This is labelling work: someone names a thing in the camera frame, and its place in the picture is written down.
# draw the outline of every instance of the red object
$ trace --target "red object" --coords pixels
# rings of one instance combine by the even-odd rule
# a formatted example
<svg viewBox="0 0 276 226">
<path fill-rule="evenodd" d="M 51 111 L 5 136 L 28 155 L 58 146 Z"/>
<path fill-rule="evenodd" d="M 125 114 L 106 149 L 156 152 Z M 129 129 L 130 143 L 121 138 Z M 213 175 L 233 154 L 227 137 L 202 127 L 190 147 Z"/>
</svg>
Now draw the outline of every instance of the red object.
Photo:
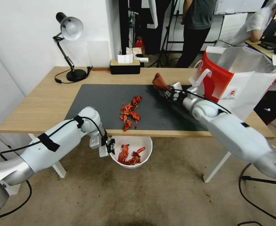
<svg viewBox="0 0 276 226">
<path fill-rule="evenodd" d="M 127 116 L 130 116 L 133 120 L 136 121 L 136 124 L 138 124 L 138 121 L 140 120 L 140 115 L 138 115 L 136 112 L 133 112 L 138 107 L 138 103 L 142 100 L 142 97 L 135 96 L 132 100 L 132 103 L 127 104 L 126 106 L 121 108 L 121 116 L 120 120 L 123 121 L 123 130 L 127 131 L 129 128 L 132 127 L 132 122 L 127 119 Z"/>
<path fill-rule="evenodd" d="M 122 151 L 119 153 L 118 162 L 120 162 L 124 165 L 135 165 L 137 163 L 140 163 L 141 157 L 140 157 L 139 153 L 144 151 L 145 147 L 138 149 L 136 152 L 133 151 L 132 158 L 130 160 L 126 161 L 126 158 L 128 157 L 128 146 L 129 146 L 129 144 L 126 144 L 126 145 L 124 144 L 121 146 Z"/>
<path fill-rule="evenodd" d="M 206 51 L 203 54 L 202 61 L 203 63 L 198 65 L 197 74 L 202 74 L 206 69 L 212 71 L 211 77 L 206 75 L 203 79 L 205 89 L 204 97 L 217 103 L 234 74 L 209 60 Z"/>
<path fill-rule="evenodd" d="M 159 73 L 156 73 L 156 76 L 153 79 L 153 85 L 155 86 L 156 89 L 163 89 L 163 90 L 170 91 L 170 89 L 168 88 L 168 86 L 166 85 L 162 76 Z"/>
<path fill-rule="evenodd" d="M 136 48 L 142 48 L 143 47 L 143 42 L 142 41 L 135 42 L 135 47 Z"/>
</svg>

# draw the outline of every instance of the desk lamp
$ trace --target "desk lamp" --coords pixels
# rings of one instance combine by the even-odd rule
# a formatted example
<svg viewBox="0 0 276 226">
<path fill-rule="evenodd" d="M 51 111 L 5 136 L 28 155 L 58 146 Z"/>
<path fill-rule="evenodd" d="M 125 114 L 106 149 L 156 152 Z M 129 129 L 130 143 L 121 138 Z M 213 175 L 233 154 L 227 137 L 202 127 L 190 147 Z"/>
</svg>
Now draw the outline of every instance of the desk lamp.
<svg viewBox="0 0 276 226">
<path fill-rule="evenodd" d="M 58 35 L 54 36 L 53 39 L 71 68 L 71 71 L 67 73 L 67 79 L 71 82 L 83 80 L 88 76 L 87 73 L 81 69 L 74 69 L 73 62 L 68 56 L 66 56 L 59 42 L 63 39 L 69 41 L 74 41 L 78 39 L 82 34 L 84 26 L 79 19 L 75 17 L 67 17 L 64 13 L 61 12 L 56 14 L 56 20 L 60 23 L 61 32 Z"/>
</svg>

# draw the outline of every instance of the tissue box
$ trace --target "tissue box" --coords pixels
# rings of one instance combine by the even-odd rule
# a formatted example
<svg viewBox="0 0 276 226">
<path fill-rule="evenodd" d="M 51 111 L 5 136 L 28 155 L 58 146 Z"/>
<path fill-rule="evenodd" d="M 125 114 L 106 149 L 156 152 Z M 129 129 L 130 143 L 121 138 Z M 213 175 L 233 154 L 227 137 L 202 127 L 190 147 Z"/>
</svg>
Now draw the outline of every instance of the tissue box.
<svg viewBox="0 0 276 226">
<path fill-rule="evenodd" d="M 111 74 L 140 74 L 140 61 L 133 60 L 132 63 L 119 64 L 117 60 L 110 62 Z"/>
</svg>

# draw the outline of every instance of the lamp arm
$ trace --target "lamp arm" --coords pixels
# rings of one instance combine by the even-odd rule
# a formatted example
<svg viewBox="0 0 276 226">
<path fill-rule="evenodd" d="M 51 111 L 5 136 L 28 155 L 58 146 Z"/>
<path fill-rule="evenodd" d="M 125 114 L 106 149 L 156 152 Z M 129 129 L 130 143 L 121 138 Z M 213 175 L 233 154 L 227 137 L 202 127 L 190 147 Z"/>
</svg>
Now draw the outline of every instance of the lamp arm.
<svg viewBox="0 0 276 226">
<path fill-rule="evenodd" d="M 63 51 L 63 49 L 61 48 L 61 46 L 60 46 L 60 44 L 59 44 L 59 42 L 60 42 L 61 40 L 64 40 L 64 38 L 59 37 L 59 35 L 61 35 L 61 33 L 59 33 L 58 35 L 54 36 L 54 37 L 53 37 L 53 40 L 55 41 L 55 43 L 57 44 L 58 48 L 59 48 L 60 51 L 62 52 L 62 54 L 63 54 L 63 56 L 64 56 L 66 62 L 68 63 L 68 65 L 69 65 L 70 68 L 71 68 L 71 71 L 74 72 L 75 69 L 74 69 L 74 65 L 72 65 L 73 62 L 72 62 L 71 59 L 65 54 L 65 52 Z"/>
</svg>

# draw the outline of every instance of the white shirt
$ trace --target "white shirt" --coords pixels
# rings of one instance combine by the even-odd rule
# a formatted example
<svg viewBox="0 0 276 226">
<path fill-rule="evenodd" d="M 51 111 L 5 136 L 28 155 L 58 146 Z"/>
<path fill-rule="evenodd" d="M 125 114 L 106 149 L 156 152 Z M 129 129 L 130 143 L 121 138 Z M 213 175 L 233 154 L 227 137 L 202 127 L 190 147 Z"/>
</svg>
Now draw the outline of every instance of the white shirt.
<svg viewBox="0 0 276 226">
<path fill-rule="evenodd" d="M 272 9 L 264 7 L 254 13 L 230 40 L 234 46 L 245 46 L 245 41 L 251 37 L 252 30 L 260 30 L 262 33 L 272 20 Z"/>
</svg>

